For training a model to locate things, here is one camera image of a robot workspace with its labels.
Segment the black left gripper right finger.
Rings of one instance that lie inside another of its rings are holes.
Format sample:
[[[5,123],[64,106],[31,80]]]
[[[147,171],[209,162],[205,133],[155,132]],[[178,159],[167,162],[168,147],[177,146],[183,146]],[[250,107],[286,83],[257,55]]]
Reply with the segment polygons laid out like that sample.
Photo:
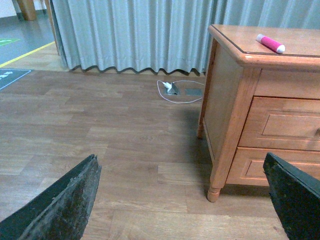
[[[268,152],[263,163],[270,198],[290,240],[320,238],[320,181]]]

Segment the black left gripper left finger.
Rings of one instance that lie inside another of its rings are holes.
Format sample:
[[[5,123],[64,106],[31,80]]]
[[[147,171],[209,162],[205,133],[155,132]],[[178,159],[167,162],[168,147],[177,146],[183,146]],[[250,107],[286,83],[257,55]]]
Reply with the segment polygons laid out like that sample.
[[[2,240],[79,240],[88,224],[102,167],[89,155],[0,223]]]

